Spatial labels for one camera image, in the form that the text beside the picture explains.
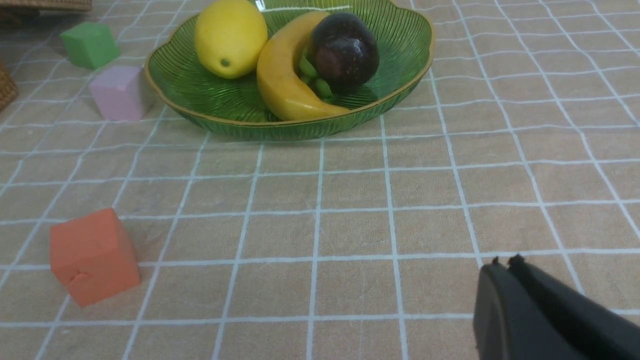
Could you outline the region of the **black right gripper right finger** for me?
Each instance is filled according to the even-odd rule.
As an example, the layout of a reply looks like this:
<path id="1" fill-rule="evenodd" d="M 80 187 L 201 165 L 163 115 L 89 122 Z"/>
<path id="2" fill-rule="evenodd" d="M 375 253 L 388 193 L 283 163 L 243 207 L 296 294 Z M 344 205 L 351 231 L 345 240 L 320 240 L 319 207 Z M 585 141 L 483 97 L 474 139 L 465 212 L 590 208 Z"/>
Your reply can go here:
<path id="1" fill-rule="evenodd" d="M 553 328 L 588 360 L 638 360 L 639 326 L 580 294 L 517 254 L 509 273 Z"/>

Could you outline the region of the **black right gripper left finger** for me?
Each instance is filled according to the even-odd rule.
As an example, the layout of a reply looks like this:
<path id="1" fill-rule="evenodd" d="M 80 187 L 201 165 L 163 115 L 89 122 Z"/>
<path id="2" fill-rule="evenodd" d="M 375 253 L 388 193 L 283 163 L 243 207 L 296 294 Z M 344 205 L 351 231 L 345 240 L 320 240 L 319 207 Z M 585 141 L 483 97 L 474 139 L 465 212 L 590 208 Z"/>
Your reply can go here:
<path id="1" fill-rule="evenodd" d="M 473 330 L 482 360 L 599 360 L 584 296 L 525 257 L 498 258 L 478 274 Z"/>

